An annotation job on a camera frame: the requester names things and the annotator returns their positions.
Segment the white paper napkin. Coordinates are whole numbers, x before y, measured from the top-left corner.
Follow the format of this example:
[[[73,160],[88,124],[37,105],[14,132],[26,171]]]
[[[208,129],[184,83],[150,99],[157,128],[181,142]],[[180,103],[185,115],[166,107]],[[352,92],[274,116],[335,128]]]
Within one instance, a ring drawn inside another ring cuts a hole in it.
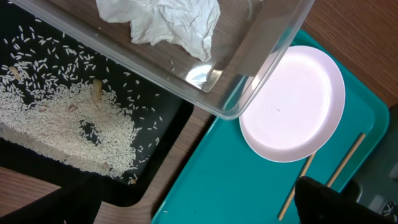
[[[130,23],[133,44],[161,41],[183,47],[202,62],[211,59],[212,36],[221,15],[217,0],[96,0],[108,23]]]

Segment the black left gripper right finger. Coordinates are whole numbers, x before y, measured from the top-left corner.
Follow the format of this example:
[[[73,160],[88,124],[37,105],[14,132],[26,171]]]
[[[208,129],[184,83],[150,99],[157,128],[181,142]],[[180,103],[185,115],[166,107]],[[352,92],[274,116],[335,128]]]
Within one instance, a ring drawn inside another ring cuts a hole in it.
[[[296,181],[294,202],[301,224],[394,224],[307,176]]]

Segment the large pink plate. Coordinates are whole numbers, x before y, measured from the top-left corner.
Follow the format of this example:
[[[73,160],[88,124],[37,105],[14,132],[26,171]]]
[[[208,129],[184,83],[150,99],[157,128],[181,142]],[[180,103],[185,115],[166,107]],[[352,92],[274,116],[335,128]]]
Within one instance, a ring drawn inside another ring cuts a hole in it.
[[[315,47],[291,46],[239,124],[258,156],[295,162],[317,152],[332,137],[345,101],[345,82],[336,62]]]

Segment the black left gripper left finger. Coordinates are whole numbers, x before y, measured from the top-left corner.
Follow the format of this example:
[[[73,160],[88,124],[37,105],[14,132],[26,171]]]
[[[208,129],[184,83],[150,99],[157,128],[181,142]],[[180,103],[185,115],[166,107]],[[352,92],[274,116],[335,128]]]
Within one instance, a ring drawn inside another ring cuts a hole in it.
[[[92,175],[2,216],[1,223],[93,223],[102,199],[100,177]]]

